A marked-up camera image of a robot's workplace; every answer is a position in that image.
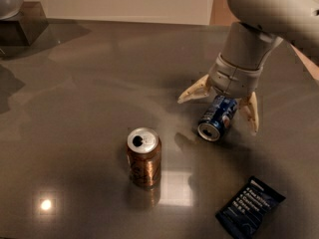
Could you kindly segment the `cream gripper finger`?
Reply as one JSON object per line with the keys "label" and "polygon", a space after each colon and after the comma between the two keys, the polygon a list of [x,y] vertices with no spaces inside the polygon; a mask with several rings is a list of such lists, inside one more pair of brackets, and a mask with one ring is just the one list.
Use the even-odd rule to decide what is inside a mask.
{"label": "cream gripper finger", "polygon": [[256,93],[251,93],[248,97],[239,101],[239,112],[247,122],[251,133],[259,131],[259,115]]}
{"label": "cream gripper finger", "polygon": [[209,96],[211,90],[211,78],[209,74],[204,75],[193,85],[187,88],[178,97],[177,102],[183,104],[191,100],[203,99]]}

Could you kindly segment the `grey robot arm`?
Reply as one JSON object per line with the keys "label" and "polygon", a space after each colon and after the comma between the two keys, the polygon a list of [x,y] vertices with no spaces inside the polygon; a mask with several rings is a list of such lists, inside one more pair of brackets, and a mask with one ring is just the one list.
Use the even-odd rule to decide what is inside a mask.
{"label": "grey robot arm", "polygon": [[282,41],[319,64],[318,0],[227,0],[237,18],[208,74],[178,98],[182,104],[210,91],[239,100],[239,109],[259,130],[256,88],[263,65]]}

